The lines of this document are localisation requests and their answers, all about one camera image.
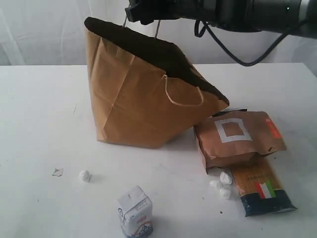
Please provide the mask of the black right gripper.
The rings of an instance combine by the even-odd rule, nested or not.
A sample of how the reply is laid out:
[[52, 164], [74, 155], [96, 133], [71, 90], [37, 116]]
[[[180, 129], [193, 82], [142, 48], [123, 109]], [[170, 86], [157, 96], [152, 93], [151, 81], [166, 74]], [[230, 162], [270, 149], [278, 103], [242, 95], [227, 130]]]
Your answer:
[[179, 18], [213, 21], [216, 19], [216, 5], [215, 0], [129, 0], [125, 13], [129, 21], [143, 24]]

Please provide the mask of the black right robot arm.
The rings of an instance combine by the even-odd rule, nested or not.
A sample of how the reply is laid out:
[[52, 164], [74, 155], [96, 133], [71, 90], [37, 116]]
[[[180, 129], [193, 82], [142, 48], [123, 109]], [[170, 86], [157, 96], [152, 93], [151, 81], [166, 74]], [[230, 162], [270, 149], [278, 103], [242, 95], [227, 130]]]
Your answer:
[[125, 9], [131, 22], [148, 25], [155, 20], [200, 20], [231, 32], [268, 31], [317, 37], [315, 0], [131, 0]]

